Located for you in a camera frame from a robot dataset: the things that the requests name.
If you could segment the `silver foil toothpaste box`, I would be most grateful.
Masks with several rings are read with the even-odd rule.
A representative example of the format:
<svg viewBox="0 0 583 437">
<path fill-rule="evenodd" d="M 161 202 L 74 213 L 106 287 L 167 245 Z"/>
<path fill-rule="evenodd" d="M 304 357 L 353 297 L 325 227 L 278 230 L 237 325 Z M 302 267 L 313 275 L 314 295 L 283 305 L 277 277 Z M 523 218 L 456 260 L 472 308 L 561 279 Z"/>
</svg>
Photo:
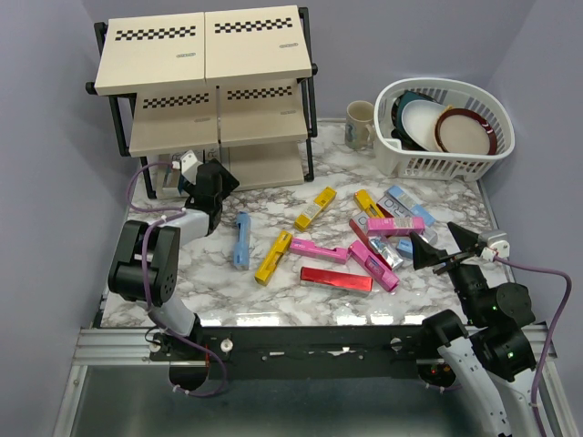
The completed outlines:
<svg viewBox="0 0 583 437">
<path fill-rule="evenodd" d="M 370 237 L 372 251 L 383 260 L 390 270 L 400 269 L 404 260 L 386 237 Z"/>
</svg>

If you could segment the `metallic blue toothpaste box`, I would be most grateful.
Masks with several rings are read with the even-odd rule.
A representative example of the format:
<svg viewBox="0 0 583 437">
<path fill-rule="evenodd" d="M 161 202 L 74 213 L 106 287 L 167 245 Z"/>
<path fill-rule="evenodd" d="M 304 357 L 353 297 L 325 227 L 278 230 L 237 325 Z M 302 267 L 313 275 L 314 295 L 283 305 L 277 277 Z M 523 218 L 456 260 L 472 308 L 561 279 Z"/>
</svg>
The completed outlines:
<svg viewBox="0 0 583 437">
<path fill-rule="evenodd" d="M 156 169 L 156 195 L 158 199 L 180 198 L 183 193 L 180 191 L 179 169 L 172 166 L 158 166 Z"/>
<path fill-rule="evenodd" d="M 219 147 L 205 148 L 203 155 L 205 162 L 211 161 L 212 159 L 217 159 L 219 162 L 221 162 L 221 153 Z"/>
</svg>

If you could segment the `pink toothpaste box diagonal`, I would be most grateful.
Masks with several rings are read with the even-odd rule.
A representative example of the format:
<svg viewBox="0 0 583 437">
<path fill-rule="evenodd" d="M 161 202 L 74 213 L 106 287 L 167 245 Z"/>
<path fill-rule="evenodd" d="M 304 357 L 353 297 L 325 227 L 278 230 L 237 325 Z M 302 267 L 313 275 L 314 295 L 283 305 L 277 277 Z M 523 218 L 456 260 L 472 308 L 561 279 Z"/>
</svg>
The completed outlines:
<svg viewBox="0 0 583 437">
<path fill-rule="evenodd" d="M 398 277 L 388 269 L 360 240 L 349 247 L 351 257 L 385 291 L 394 292 L 399 285 Z"/>
</svg>

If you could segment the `red metallic toothpaste box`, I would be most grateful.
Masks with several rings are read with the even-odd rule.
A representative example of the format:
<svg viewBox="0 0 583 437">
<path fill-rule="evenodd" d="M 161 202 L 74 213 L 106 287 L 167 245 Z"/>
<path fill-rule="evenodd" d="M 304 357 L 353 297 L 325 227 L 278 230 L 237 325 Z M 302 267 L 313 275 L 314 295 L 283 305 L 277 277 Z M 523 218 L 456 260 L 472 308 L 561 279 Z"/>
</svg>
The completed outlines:
<svg viewBox="0 0 583 437">
<path fill-rule="evenodd" d="M 303 285 L 365 293 L 373 288 L 373 279 L 368 276 L 308 267 L 301 268 L 300 281 Z"/>
</svg>

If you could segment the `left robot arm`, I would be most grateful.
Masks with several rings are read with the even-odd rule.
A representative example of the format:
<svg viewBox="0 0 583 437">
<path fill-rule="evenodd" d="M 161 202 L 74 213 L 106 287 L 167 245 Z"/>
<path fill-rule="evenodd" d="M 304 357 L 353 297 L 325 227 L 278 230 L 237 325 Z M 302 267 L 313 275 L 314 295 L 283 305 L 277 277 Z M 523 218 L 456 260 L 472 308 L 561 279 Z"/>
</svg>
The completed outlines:
<svg viewBox="0 0 583 437">
<path fill-rule="evenodd" d="M 133 203 L 137 183 L 127 190 L 129 208 L 150 214 L 151 221 L 124 223 L 107 277 L 108 289 L 122 299 L 139 303 L 157 327 L 172 336 L 170 348 L 183 360 L 201 351 L 199 316 L 174 294 L 178 282 L 179 250 L 196 239 L 211 235 L 220 224 L 223 201 L 240 182 L 217 160 L 200 162 L 189 152 L 180 161 L 147 164 L 177 168 L 188 193 L 181 207 L 142 208 Z"/>
</svg>

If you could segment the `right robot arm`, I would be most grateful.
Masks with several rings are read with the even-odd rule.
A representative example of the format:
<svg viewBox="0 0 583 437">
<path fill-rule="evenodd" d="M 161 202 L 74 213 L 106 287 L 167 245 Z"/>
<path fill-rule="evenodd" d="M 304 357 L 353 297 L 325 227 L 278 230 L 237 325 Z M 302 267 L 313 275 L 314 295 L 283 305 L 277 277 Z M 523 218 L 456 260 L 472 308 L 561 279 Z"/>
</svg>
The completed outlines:
<svg viewBox="0 0 583 437">
<path fill-rule="evenodd" d="M 539 436 L 545 428 L 533 412 L 537 361 L 523 332 L 535 319 L 529 291 L 515 282 L 491 287 L 480 267 L 469 263 L 473 257 L 507 259 L 507 235 L 499 230 L 477 234 L 453 222 L 447 227 L 459 252 L 437 249 L 413 232 L 414 269 L 447 275 L 467 323 L 477 331 L 469 333 L 455 312 L 443 310 L 423 321 L 420 348 L 450 366 L 488 435 Z"/>
</svg>

